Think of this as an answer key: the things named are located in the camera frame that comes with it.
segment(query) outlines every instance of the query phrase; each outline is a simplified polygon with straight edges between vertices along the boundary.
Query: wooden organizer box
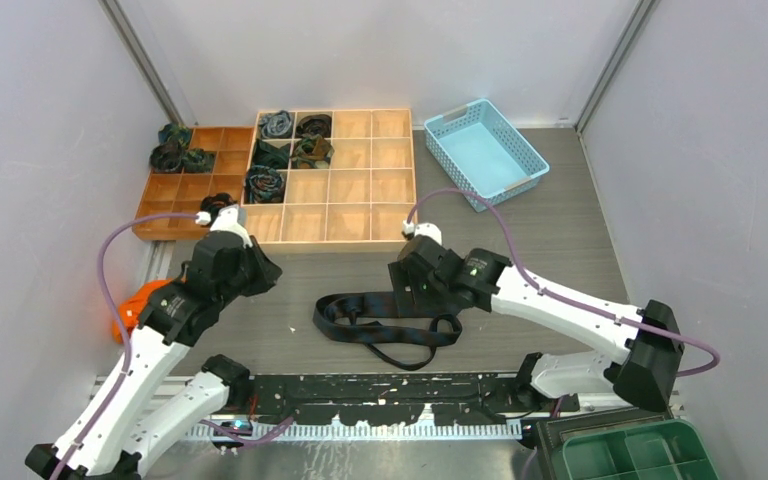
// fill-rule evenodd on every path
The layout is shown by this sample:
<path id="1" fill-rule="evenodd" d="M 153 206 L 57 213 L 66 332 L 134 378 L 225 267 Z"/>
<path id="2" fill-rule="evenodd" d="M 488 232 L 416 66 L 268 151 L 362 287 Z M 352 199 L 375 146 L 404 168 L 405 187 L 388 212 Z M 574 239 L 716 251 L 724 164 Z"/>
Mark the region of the wooden organizer box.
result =
<path id="1" fill-rule="evenodd" d="M 198 211 L 201 199 L 227 192 L 246 209 L 246 229 L 272 253 L 398 251 L 402 220 L 416 202 L 410 110 L 292 111 L 294 124 L 309 115 L 331 115 L 334 156 L 329 169 L 281 170 L 284 203 L 248 204 L 243 183 L 259 132 L 251 127 L 196 127 L 191 148 L 217 152 L 208 174 L 151 174 L 137 216 Z M 290 139 L 264 140 L 276 146 Z M 138 225 L 144 240 L 201 238 L 188 220 Z"/>

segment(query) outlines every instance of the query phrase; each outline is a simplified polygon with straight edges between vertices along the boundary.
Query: glossy gray floor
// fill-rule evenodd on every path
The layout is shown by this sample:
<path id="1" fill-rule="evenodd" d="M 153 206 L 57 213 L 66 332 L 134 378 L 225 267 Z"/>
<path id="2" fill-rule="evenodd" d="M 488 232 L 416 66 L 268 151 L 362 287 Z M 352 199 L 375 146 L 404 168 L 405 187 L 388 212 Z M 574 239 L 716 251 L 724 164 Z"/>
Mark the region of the glossy gray floor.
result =
<path id="1" fill-rule="evenodd" d="M 523 130 L 551 171 L 533 190 L 499 206 L 526 266 L 553 281 L 611 301 L 626 301 L 625 288 L 605 227 L 581 145 L 571 129 Z M 420 195 L 452 186 L 415 132 Z M 489 212 L 475 213 L 460 196 L 437 197 L 420 210 L 437 224 L 447 247 L 459 253 L 483 247 L 508 255 Z M 172 265 L 189 258 L 194 242 L 179 242 Z M 284 275 L 271 292 L 239 299 L 223 313 L 174 370 L 192 375 L 216 353 L 255 373 L 392 372 L 360 345 L 335 343 L 311 322 L 314 302 L 327 294 L 389 289 L 387 263 L 395 254 L 276 255 Z M 441 348 L 429 372 L 515 371 L 530 352 L 569 353 L 583 346 L 526 320 L 480 311 L 461 314 L 464 333 Z M 418 361 L 427 349 L 394 345 L 383 350 L 401 361 Z M 177 478 L 349 479 L 349 478 L 518 478 L 526 451 L 511 442 L 355 443 L 270 445 L 237 459 L 182 455 L 172 451 L 154 472 L 189 462 Z"/>

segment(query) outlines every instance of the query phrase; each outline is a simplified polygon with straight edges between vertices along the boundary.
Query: green tray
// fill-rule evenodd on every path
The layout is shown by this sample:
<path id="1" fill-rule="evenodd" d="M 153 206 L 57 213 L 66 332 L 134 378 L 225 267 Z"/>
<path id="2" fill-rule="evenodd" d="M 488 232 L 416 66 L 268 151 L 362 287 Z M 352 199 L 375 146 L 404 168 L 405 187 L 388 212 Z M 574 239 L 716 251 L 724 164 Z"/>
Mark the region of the green tray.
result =
<path id="1" fill-rule="evenodd" d="M 565 480 L 718 480 L 693 425 L 684 420 L 581 435 L 552 464 Z"/>

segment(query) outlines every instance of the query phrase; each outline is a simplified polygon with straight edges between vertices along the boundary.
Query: gray rolled cloth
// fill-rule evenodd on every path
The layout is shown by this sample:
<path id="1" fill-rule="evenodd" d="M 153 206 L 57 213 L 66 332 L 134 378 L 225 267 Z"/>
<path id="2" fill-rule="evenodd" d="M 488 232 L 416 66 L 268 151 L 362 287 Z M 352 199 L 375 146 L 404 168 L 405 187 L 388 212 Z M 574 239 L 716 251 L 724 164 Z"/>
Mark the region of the gray rolled cloth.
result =
<path id="1" fill-rule="evenodd" d="M 286 110 L 260 116 L 257 123 L 261 138 L 290 138 L 293 135 L 293 116 Z"/>

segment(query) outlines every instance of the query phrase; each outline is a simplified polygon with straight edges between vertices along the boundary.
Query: blue plastic basket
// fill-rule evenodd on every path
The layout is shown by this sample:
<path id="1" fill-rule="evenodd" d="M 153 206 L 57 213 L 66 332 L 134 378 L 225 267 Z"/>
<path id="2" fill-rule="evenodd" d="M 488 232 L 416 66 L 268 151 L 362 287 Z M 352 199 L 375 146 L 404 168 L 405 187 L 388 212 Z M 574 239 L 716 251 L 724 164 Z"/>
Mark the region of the blue plastic basket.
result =
<path id="1" fill-rule="evenodd" d="M 492 205 L 533 188 L 549 164 L 489 100 L 425 122 L 425 143 L 460 188 Z M 476 212 L 486 207 L 466 197 Z"/>

